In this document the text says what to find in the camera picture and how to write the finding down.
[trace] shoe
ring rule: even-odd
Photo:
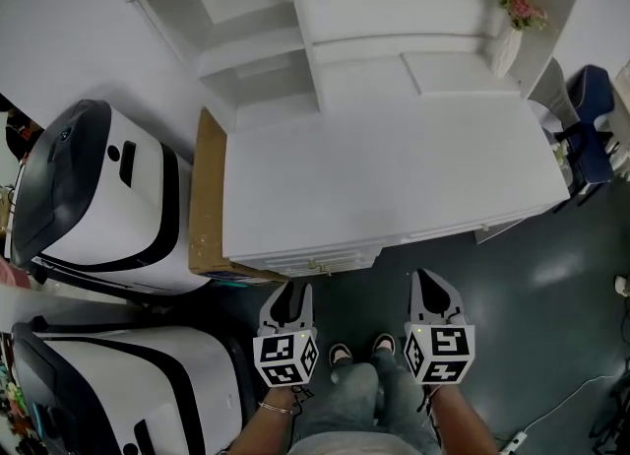
[[[328,353],[328,364],[332,367],[342,358],[352,358],[352,352],[343,343],[332,345]]]
[[[391,334],[383,333],[374,341],[372,346],[372,354],[379,349],[389,350],[392,355],[396,353],[396,340]]]

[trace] dark gray floor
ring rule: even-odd
[[[327,349],[365,354],[382,331],[403,336],[408,273],[430,269],[462,294],[476,327],[476,361],[462,390],[499,437],[553,408],[585,380],[619,374],[630,270],[630,184],[615,182],[582,208],[547,213],[476,245],[471,233],[387,248],[370,270],[310,279],[321,357],[310,389],[332,386]],[[269,289],[225,291],[220,304],[255,327]],[[591,453],[589,429],[614,380],[588,385],[530,432],[522,455]]]

